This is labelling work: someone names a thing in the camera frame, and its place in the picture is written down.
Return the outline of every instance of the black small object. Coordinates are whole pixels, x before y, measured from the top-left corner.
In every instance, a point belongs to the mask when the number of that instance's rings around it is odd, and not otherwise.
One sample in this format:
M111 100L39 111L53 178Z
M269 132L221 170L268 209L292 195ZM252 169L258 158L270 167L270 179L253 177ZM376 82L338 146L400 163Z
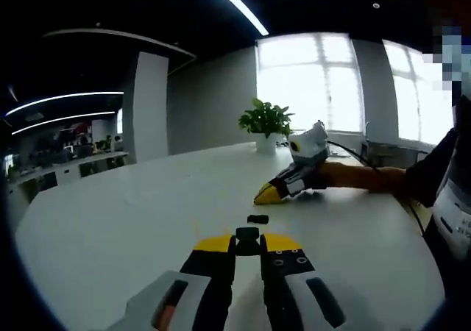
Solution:
M250 215L247 217L247 223L268 224L267 215Z
M257 239L260 236L258 228L237 228L235 231L235 236L238 239L237 247L235 248L235 254L237 256L260 255L260 245L258 245L257 242Z

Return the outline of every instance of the potted plant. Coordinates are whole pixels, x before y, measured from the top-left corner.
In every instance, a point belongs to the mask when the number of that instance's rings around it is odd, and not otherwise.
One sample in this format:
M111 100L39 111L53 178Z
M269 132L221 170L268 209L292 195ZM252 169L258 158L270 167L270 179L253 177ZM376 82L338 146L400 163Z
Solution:
M252 100L254 110L246 110L239 118L238 124L241 129L246 129L248 133L255 135L257 152L264 154L274 154L276 148L276 135L281 134L286 137L291 132L289 118L291 113L286 114L288 107L280 108L271 103L263 103L260 99Z

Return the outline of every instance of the window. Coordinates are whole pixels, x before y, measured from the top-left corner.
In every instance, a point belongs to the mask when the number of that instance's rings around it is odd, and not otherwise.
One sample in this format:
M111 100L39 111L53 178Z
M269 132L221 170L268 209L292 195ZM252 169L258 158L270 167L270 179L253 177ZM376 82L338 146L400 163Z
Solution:
M9 154L7 156L5 156L5 173L8 175L8 168L10 166L13 166L13 155L12 154Z
M451 88L444 90L442 64L424 61L417 50L383 42L396 89L399 138L438 144L453 127Z
M123 133L123 108L118 110L118 115L116 116L116 131L118 134Z
M329 130L360 132L363 105L358 66L346 35L287 35L258 42L257 97L289 106L293 130L317 120Z

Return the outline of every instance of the office desk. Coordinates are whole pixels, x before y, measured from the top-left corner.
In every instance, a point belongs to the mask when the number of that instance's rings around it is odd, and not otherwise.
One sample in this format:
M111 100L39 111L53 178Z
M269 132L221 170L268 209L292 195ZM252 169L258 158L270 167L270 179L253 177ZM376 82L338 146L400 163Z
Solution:
M199 239L246 227L250 214L267 214L261 232L301 244L356 330L416 330L444 291L432 254L402 207L387 194L341 188L254 206L262 184L290 162L288 149L264 157L244 143L58 186L28 208L15 234L18 251L68 329L100 329L164 271L179 271ZM226 330L269 330L263 308L254 307L260 306L259 269L258 258L238 257Z
M127 155L128 155L127 152L110 152L110 153L95 154L94 156L71 160L70 162L53 165L48 168L42 168L37 171L34 171L33 173L27 174L24 177L20 177L18 178L18 180L16 180L13 183L13 185L20 185L31 179L37 179L38 177L42 177L43 175L46 175L49 173L54 173L54 172L57 173L58 171L65 171L75 166L78 167L82 164L98 162L100 160L107 160L109 158L124 157Z

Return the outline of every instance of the cable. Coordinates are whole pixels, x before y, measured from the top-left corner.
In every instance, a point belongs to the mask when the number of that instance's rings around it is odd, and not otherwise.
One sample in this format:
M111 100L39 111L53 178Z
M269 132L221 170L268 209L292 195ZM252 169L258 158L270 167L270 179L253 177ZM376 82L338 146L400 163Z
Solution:
M363 164L366 164L367 166L369 166L371 169L373 169L374 171L376 171L377 173L379 173L389 184L391 184L391 180L382 172L380 171L376 165L373 165L371 164L370 161L368 161L366 158L364 158L363 156L359 155L358 153L356 153L355 151L352 151L351 149L348 149L347 147L345 146L342 146L341 144L337 143L337 142L333 142L333 141L327 141L327 143L330 143L331 145L334 145L334 146L338 146L340 147L341 149L347 151L349 154L351 154L353 157L355 157L357 160L359 160L360 162L362 162ZM408 207L411 209L412 211L412 214L414 215L418 225L419 225L419 228L420 228L420 232L422 233L422 237L424 236L425 234L425 230L424 230L424 227L422 226L422 222L420 221L419 219L419 216L417 215L417 213L415 212L415 209L412 207L411 203L410 202L407 202L407 205Z

